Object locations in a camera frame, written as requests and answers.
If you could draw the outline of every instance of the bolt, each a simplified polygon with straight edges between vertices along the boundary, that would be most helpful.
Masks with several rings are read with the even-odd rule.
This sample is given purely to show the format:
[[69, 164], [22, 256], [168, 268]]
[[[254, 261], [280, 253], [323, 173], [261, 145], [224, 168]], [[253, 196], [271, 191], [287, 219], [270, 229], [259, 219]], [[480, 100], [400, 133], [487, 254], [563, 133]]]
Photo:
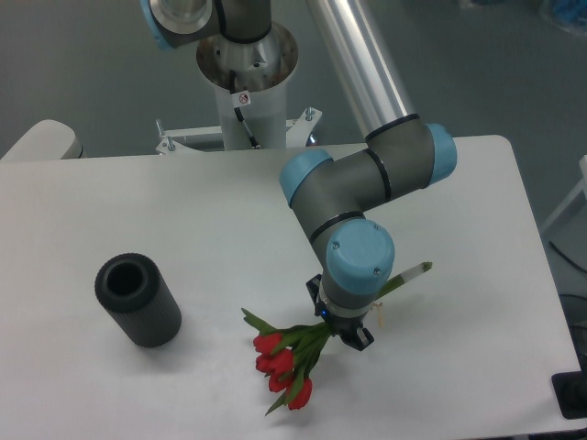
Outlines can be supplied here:
[[173, 144], [173, 140], [171, 136], [167, 136], [167, 149], [169, 151], [175, 151], [175, 144]]
[[305, 120], [306, 121], [311, 121], [312, 119], [314, 119], [314, 115], [316, 114], [316, 111], [314, 110], [313, 107], [308, 107], [305, 109]]
[[155, 119], [155, 125], [157, 126], [157, 133], [159, 133], [160, 138], [165, 137], [165, 130], [163, 129], [163, 123], [160, 119]]

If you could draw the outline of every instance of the tulip bouquet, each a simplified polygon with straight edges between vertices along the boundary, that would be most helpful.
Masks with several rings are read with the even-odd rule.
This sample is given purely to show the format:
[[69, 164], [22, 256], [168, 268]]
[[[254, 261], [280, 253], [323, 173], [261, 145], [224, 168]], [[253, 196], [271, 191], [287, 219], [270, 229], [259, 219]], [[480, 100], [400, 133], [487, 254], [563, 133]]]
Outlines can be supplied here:
[[[376, 301], [430, 269], [432, 263], [422, 263], [391, 278], [380, 290]], [[320, 359], [328, 339], [335, 335], [333, 330], [326, 322], [275, 328], [248, 310], [242, 309], [242, 312], [245, 322], [259, 332], [253, 339], [255, 350], [260, 353], [256, 368], [269, 377], [270, 391], [282, 392], [265, 415], [281, 406], [290, 410], [303, 408], [312, 394], [310, 371]]]

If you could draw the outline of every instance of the gray floor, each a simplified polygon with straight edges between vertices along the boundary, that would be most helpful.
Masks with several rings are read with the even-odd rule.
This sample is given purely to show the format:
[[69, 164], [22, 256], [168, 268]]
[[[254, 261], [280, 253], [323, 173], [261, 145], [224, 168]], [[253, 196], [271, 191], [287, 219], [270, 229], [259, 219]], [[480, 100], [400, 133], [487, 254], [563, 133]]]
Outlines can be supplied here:
[[[420, 115], [454, 136], [510, 139], [543, 221], [587, 154], [587, 38], [544, 22], [537, 1], [370, 3]], [[273, 9], [301, 48], [288, 116], [313, 105], [325, 112], [322, 143], [360, 141], [305, 2]], [[0, 156], [47, 118], [72, 127], [91, 157], [152, 153], [157, 117], [167, 128], [217, 124], [195, 47], [158, 51], [136, 0], [2, 0], [0, 17]], [[554, 237], [584, 266], [586, 221], [583, 213]], [[560, 292], [587, 292], [583, 276], [548, 255]]]

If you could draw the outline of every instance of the black cable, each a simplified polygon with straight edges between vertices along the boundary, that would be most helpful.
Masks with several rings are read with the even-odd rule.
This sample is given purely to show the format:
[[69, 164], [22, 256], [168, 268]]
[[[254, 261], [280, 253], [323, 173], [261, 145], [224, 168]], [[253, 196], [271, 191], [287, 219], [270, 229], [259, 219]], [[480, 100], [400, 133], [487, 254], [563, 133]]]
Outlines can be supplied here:
[[[230, 71], [229, 74], [230, 78], [228, 82], [228, 90], [230, 91], [230, 94], [235, 94], [237, 92], [237, 73], [235, 71]], [[242, 112], [240, 111], [240, 107], [235, 107], [235, 115], [237, 116], [238, 121], [245, 128], [245, 132], [247, 134], [247, 137], [249, 138], [250, 145], [254, 149], [259, 149], [260, 143], [257, 141], [253, 133], [250, 131], [249, 125], [245, 121], [245, 116], [242, 115]]]
[[570, 259], [569, 257], [567, 257], [565, 254], [562, 253], [562, 251], [551, 241], [548, 242], [548, 244], [550, 245], [550, 247], [557, 253], [559, 254], [559, 256], [564, 259], [565, 261], [567, 261], [573, 268], [575, 268], [576, 270], [578, 270], [581, 273], [584, 273], [585, 275], [587, 275], [587, 269], [582, 268], [581, 266], [579, 266], [577, 263], [575, 263], [572, 259]]
[[560, 298], [575, 298], [576, 300], [584, 300], [584, 301], [587, 301], [587, 297], [580, 296], [580, 295], [577, 295], [575, 293], [561, 293], [561, 294], [559, 294], [559, 297]]

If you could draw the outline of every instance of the silver metal tube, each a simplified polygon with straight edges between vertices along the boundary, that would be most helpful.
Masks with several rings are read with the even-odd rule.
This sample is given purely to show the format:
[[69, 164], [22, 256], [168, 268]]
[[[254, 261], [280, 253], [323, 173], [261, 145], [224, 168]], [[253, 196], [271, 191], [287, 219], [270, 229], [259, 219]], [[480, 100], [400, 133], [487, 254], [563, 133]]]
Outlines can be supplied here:
[[415, 113], [364, 0], [307, 0], [363, 136]]
[[176, 34], [193, 34], [210, 20], [213, 0], [150, 0], [157, 21]]
[[190, 16], [205, 7], [205, 0], [163, 0], [166, 10], [173, 12], [176, 16]]

